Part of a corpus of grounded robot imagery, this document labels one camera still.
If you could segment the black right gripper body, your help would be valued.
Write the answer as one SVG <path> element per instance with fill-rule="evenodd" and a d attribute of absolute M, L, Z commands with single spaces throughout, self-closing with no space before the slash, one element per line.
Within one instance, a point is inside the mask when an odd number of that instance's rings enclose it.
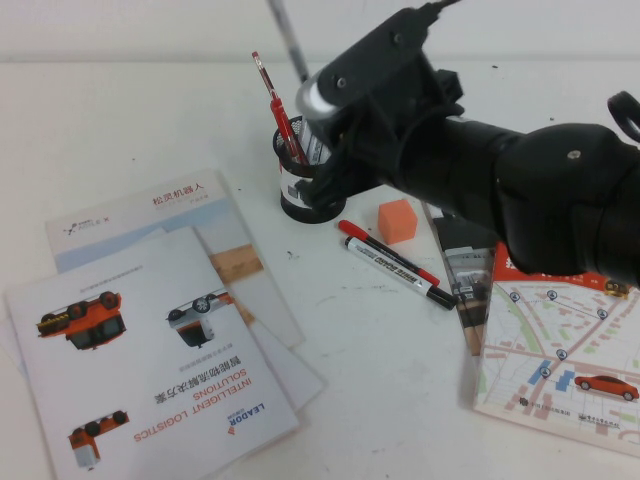
<path fill-rule="evenodd" d="M 463 89 L 458 73 L 435 69 L 422 52 L 407 61 L 383 61 L 372 71 L 356 70 L 350 98 L 327 129 L 331 148 L 344 131 L 358 127 L 359 164 L 335 173 L 346 198 L 391 182 L 410 133 L 424 123 L 460 113 Z"/>

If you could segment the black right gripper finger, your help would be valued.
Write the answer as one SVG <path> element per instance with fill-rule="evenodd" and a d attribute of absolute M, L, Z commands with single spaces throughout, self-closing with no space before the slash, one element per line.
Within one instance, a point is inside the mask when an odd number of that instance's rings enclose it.
<path fill-rule="evenodd" d="M 338 136 L 330 149 L 329 159 L 322 166 L 323 172 L 347 173 L 356 169 L 359 164 L 358 134 L 359 128 L 352 127 Z"/>
<path fill-rule="evenodd" d="M 298 192 L 302 202 L 313 210 L 327 210 L 346 201 L 340 181 L 329 167 L 320 167 L 312 178 L 299 180 Z"/>

